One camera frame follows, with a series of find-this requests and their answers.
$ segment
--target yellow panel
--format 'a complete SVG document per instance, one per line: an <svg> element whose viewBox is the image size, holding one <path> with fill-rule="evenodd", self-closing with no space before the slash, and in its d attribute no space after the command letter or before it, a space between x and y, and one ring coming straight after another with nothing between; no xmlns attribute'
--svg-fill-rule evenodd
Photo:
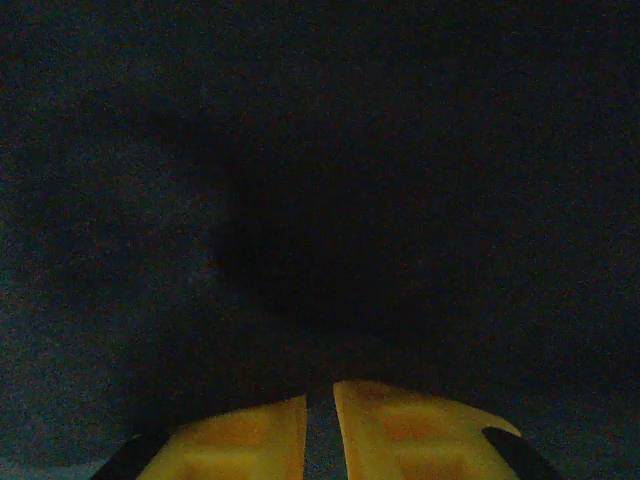
<svg viewBox="0 0 640 480"><path fill-rule="evenodd" d="M138 480L300 480L305 397L232 412L176 432Z"/></svg>
<svg viewBox="0 0 640 480"><path fill-rule="evenodd" d="M387 385L334 385L349 480L517 480L482 429L520 432L458 402Z"/></svg>

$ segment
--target black rubber strip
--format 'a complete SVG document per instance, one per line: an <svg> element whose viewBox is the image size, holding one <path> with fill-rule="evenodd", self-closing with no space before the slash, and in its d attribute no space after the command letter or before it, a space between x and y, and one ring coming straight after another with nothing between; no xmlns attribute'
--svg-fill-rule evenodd
<svg viewBox="0 0 640 480"><path fill-rule="evenodd" d="M551 464L521 437L495 427L482 429L482 434L520 480L563 480Z"/></svg>
<svg viewBox="0 0 640 480"><path fill-rule="evenodd" d="M171 434L142 435L125 443L90 480L135 480Z"/></svg>

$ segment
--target yellow plastic object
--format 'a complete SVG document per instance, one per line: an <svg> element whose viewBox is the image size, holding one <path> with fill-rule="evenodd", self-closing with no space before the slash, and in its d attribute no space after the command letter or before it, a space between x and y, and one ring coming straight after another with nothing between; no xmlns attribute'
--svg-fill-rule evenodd
<svg viewBox="0 0 640 480"><path fill-rule="evenodd" d="M349 480L517 480L481 433L504 419L458 402L373 382L341 382L334 395Z"/></svg>
<svg viewBox="0 0 640 480"><path fill-rule="evenodd" d="M306 426L304 396L187 425L138 480L299 480Z"/></svg>

